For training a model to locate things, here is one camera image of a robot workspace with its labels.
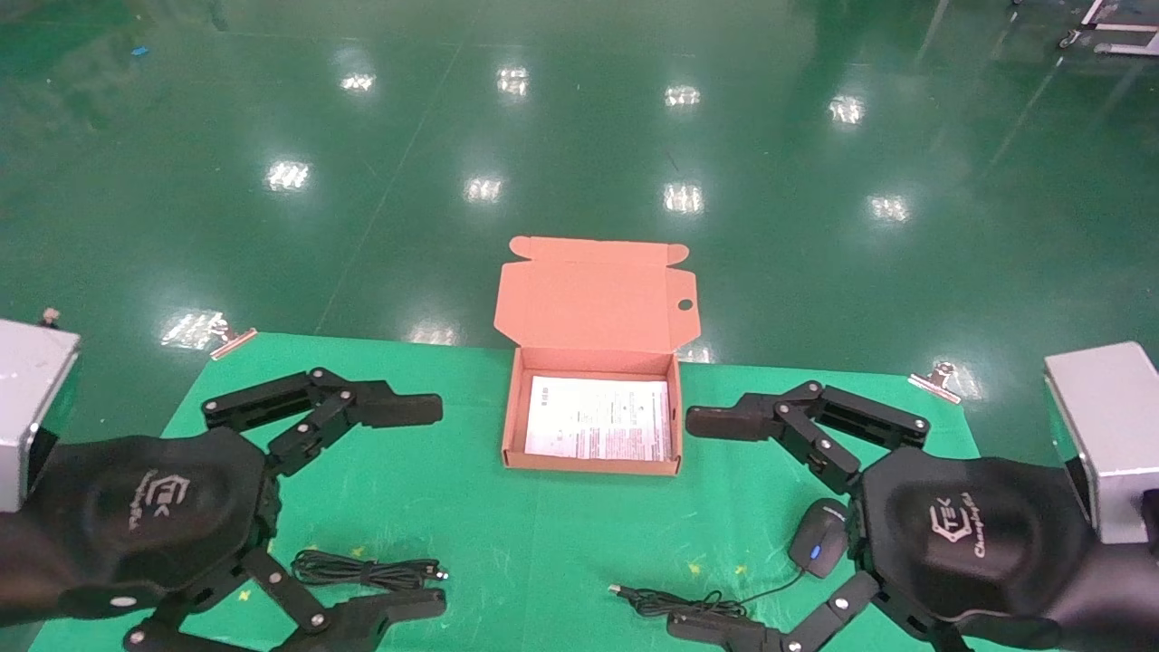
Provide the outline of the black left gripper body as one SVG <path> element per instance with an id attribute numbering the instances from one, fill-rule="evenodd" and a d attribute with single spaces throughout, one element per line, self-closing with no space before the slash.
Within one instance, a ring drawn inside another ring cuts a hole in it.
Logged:
<path id="1" fill-rule="evenodd" d="M 278 482 L 228 428 L 58 445 L 1 523 L 3 627 L 119 618 L 165 601 L 206 611 L 276 532 Z"/>

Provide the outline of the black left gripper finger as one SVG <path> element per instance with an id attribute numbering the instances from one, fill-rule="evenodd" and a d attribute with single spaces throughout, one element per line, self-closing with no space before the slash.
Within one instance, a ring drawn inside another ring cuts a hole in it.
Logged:
<path id="1" fill-rule="evenodd" d="M 443 401 L 433 393 L 398 395 L 385 380 L 355 381 L 315 368 L 207 400 L 201 408 L 207 428 L 236 433 L 289 417 L 301 417 L 270 441 L 267 469 L 291 477 L 353 427 L 433 425 Z"/>
<path id="2" fill-rule="evenodd" d="M 394 591 L 325 608 L 264 549 L 246 554 L 241 569 L 298 624 L 274 651 L 374 651 L 389 627 L 407 620 L 438 618 L 446 608 L 442 589 Z M 235 644 L 182 632 L 178 628 L 189 614 L 190 608 L 166 599 L 150 618 L 125 635 L 125 651 L 245 651 Z"/>

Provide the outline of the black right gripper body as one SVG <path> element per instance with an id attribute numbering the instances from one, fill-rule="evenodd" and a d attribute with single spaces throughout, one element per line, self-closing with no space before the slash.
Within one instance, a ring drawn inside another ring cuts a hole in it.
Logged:
<path id="1" fill-rule="evenodd" d="M 1102 543 L 1067 471 L 892 450 L 850 495 L 850 556 L 914 639 L 963 651 L 1154 651 L 1156 556 Z"/>

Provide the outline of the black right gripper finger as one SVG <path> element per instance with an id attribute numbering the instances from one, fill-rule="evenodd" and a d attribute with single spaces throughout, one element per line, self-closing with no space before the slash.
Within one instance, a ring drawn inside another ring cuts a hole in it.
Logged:
<path id="1" fill-rule="evenodd" d="M 940 583 L 956 583 L 960 589 L 965 578 L 974 580 L 974 573 L 953 570 L 943 572 Z M 873 601 L 891 601 L 891 598 L 873 574 L 862 570 L 788 632 L 765 627 L 757 620 L 726 618 L 712 611 L 691 609 L 672 611 L 666 616 L 666 631 L 675 638 L 710 644 L 724 651 L 822 651 Z M 916 640 L 931 645 L 933 651 L 974 651 L 967 647 L 961 633 L 952 633 L 948 620 L 924 622 L 914 618 L 910 622 L 912 616 L 914 614 L 898 620 L 896 624 L 906 633 L 914 635 Z"/>
<path id="2" fill-rule="evenodd" d="M 712 440 L 774 441 L 832 493 L 848 495 L 861 463 L 830 428 L 885 450 L 923 448 L 926 418 L 808 380 L 780 395 L 745 393 L 732 406 L 690 406 L 685 428 Z"/>

